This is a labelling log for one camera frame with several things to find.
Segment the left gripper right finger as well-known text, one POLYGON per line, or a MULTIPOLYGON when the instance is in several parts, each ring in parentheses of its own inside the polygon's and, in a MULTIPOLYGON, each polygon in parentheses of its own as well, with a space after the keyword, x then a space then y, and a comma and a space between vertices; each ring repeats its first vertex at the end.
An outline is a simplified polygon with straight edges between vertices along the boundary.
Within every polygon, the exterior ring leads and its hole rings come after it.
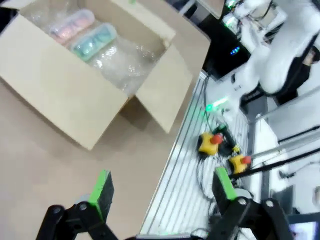
POLYGON ((257 240, 291 240, 289 222, 278 201, 260 203, 237 195, 224 167, 214 170, 212 193, 221 214, 210 230, 208 240, 231 240, 239 228, 250 229, 257 240))

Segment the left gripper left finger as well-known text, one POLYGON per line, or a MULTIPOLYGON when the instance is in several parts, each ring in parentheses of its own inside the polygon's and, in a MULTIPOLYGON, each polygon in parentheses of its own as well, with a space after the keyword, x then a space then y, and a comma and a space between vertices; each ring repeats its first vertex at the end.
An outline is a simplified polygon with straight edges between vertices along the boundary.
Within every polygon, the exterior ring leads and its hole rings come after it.
POLYGON ((114 186, 111 172, 102 170, 88 200, 66 209, 62 205, 48 207, 37 240, 74 240, 80 233, 88 233, 92 240, 116 240, 107 225, 114 186))

